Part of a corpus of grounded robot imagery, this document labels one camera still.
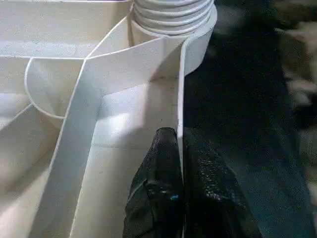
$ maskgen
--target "white plastic surface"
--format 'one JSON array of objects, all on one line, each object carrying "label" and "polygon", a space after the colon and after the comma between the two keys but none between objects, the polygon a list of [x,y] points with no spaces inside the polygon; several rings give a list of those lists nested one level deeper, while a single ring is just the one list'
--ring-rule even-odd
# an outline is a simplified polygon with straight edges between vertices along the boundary
[{"label": "white plastic surface", "polygon": [[0,54],[10,56],[0,57],[0,85],[26,96],[0,128],[0,238],[119,238],[158,128],[177,130],[182,157],[184,76],[216,16],[170,37],[135,23],[130,5],[0,1]]},{"label": "white plastic surface", "polygon": [[28,58],[0,57],[0,130],[29,104],[23,78]]},{"label": "white plastic surface", "polygon": [[82,59],[30,59],[25,91],[31,103],[60,128],[83,64]]},{"label": "white plastic surface", "polygon": [[0,1],[0,55],[86,57],[131,1]]}]

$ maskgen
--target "plastic tray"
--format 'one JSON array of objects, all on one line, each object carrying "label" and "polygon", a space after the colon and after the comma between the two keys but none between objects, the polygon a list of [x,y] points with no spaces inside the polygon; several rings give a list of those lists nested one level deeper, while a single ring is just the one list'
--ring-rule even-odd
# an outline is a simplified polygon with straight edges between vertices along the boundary
[{"label": "plastic tray", "polygon": [[[131,4],[0,1],[0,238],[119,238],[159,127],[177,129],[182,156],[184,76],[216,11],[169,37],[137,25]],[[70,83],[64,120],[25,90],[33,79]]]}]

